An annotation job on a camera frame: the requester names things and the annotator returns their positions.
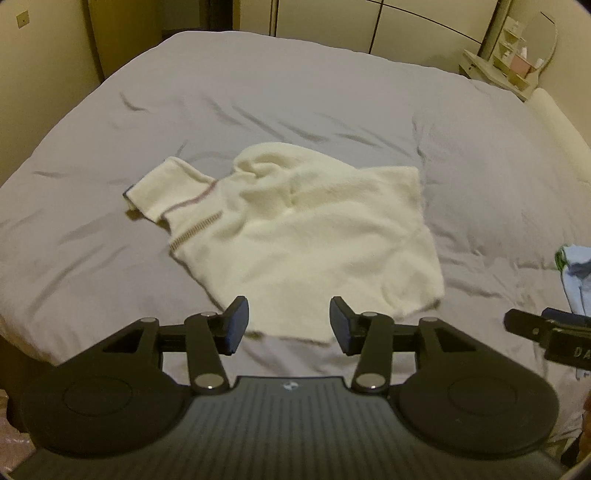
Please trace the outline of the cream wardrobe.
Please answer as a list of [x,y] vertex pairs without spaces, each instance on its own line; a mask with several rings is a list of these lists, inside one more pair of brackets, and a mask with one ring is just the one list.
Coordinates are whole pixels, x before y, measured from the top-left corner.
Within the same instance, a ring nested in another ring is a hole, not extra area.
[[478,53],[497,10],[483,0],[235,1],[233,28],[365,52],[396,62],[458,70]]

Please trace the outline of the pink storage box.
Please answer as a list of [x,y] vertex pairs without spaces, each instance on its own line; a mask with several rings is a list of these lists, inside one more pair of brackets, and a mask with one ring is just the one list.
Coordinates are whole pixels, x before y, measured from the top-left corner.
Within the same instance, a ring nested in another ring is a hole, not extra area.
[[510,71],[522,78],[526,79],[531,73],[535,72],[537,67],[531,64],[526,58],[516,54],[510,63]]

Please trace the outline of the white nightstand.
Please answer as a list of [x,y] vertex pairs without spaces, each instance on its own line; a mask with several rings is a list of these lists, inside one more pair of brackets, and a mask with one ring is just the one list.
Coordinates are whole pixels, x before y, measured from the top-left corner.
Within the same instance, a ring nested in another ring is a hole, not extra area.
[[510,78],[502,70],[468,50],[464,50],[462,53],[459,71],[462,75],[472,80],[482,81],[511,91],[523,102],[527,101],[534,91],[532,86],[527,82],[522,82],[517,77],[514,78],[515,82],[512,83]]

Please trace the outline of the wall socket plate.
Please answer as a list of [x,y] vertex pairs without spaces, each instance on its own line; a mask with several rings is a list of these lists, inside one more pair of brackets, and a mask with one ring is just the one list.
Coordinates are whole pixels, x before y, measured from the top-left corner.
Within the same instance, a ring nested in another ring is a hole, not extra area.
[[27,10],[25,10],[25,11],[19,13],[16,16],[16,22],[17,22],[18,28],[23,28],[24,26],[28,25],[30,22],[29,12]]

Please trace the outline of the small shelf organizer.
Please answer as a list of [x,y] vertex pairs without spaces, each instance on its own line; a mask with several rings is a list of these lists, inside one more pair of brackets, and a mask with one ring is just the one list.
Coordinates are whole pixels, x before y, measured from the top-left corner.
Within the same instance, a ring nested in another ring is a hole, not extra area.
[[510,63],[513,57],[516,54],[521,56],[519,50],[523,29],[524,25],[521,22],[507,17],[490,57],[490,63],[502,70],[510,78],[512,83],[515,82],[515,77],[519,78],[522,82],[527,82],[510,71]]

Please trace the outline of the cream knit sweater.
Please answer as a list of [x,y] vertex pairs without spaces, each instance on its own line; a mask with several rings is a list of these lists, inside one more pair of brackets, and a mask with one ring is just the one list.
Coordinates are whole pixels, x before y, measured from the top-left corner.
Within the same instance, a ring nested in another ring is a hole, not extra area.
[[221,179],[170,157],[125,199],[167,226],[171,255],[218,305],[249,301],[254,333],[328,343],[335,296],[403,318],[445,294],[414,167],[356,168],[263,143]]

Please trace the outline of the light blue garment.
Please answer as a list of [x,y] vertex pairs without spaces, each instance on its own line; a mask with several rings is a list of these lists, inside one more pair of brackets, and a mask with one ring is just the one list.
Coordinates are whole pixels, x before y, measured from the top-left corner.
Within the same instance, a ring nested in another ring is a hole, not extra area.
[[571,311],[589,317],[591,248],[564,245],[556,252],[555,263]]

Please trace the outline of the oval vanity mirror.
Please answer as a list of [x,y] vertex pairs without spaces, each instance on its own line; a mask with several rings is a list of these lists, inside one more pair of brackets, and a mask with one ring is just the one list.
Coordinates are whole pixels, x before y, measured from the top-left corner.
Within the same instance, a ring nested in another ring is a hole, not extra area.
[[550,63],[556,50],[558,30],[554,19],[539,11],[528,22],[521,36],[519,53],[530,64],[525,80],[532,87]]

